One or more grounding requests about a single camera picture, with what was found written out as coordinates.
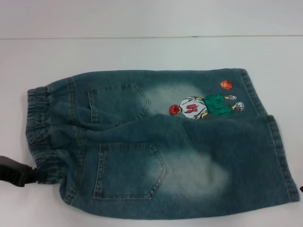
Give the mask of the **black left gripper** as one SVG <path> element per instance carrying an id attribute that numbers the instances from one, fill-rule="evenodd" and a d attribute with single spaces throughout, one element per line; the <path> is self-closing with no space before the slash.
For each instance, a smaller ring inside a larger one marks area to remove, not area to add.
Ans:
<path id="1" fill-rule="evenodd" d="M 24 187 L 28 183 L 44 183 L 45 171 L 31 168 L 8 157 L 0 157 L 0 180 Z"/>

